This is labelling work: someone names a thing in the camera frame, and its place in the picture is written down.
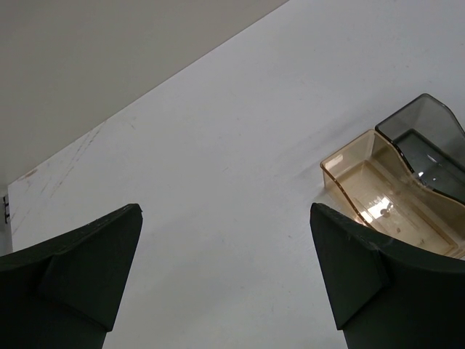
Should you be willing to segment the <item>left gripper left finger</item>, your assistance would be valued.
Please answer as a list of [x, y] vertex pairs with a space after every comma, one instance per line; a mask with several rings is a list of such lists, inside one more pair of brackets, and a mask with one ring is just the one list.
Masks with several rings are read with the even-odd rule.
[[1, 257], [2, 348], [102, 348], [142, 231], [127, 204]]

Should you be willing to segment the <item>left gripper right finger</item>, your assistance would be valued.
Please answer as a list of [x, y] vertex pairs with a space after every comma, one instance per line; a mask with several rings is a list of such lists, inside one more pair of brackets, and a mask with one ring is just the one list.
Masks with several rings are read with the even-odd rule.
[[463, 348], [464, 261], [367, 228], [325, 204], [310, 227], [348, 348]]

